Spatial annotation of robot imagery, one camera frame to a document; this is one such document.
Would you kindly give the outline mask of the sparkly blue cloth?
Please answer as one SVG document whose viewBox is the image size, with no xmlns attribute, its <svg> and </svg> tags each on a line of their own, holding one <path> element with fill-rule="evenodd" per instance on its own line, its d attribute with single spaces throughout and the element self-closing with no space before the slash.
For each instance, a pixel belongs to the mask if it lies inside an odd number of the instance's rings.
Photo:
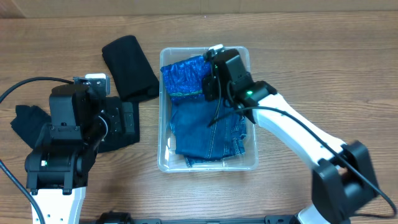
<svg viewBox="0 0 398 224">
<path fill-rule="evenodd" d="M 204 56 L 163 66 L 160 71 L 172 102 L 204 98 L 202 81 L 211 74 L 211 63 Z"/>
</svg>

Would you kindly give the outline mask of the blue jeans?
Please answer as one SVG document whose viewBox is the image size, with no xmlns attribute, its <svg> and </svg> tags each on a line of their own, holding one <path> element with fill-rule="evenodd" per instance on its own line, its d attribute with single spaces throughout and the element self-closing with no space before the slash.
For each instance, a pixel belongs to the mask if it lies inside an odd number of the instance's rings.
<svg viewBox="0 0 398 224">
<path fill-rule="evenodd" d="M 238 114 L 209 126 L 233 109 L 203 98 L 178 101 L 172 105 L 170 128 L 176 138 L 175 153 L 188 167 L 196 163 L 219 161 L 245 153 L 246 120 Z"/>
</svg>

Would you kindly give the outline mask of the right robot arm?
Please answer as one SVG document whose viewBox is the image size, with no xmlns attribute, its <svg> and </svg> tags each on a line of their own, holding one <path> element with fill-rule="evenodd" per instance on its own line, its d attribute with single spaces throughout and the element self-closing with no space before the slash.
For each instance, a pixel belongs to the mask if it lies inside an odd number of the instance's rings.
<svg viewBox="0 0 398 224">
<path fill-rule="evenodd" d="M 206 100 L 226 100 L 234 114 L 270 131 L 311 170 L 312 205 L 294 215 L 292 223 L 349 223 L 379 195 L 364 144 L 329 135 L 296 112 L 273 86 L 255 82 L 237 49 L 212 47 L 204 59 L 211 65 L 211 75 L 203 79 Z"/>
</svg>

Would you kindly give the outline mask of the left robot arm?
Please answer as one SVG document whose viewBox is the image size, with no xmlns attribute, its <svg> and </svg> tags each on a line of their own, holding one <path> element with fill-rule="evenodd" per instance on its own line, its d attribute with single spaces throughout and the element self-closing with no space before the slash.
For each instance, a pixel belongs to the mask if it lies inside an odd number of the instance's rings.
<svg viewBox="0 0 398 224">
<path fill-rule="evenodd" d="M 137 139 L 138 108 L 84 84 L 53 88 L 49 105 L 49 140 L 25 160 L 32 215 L 35 223 L 78 223 L 98 152 Z"/>
</svg>

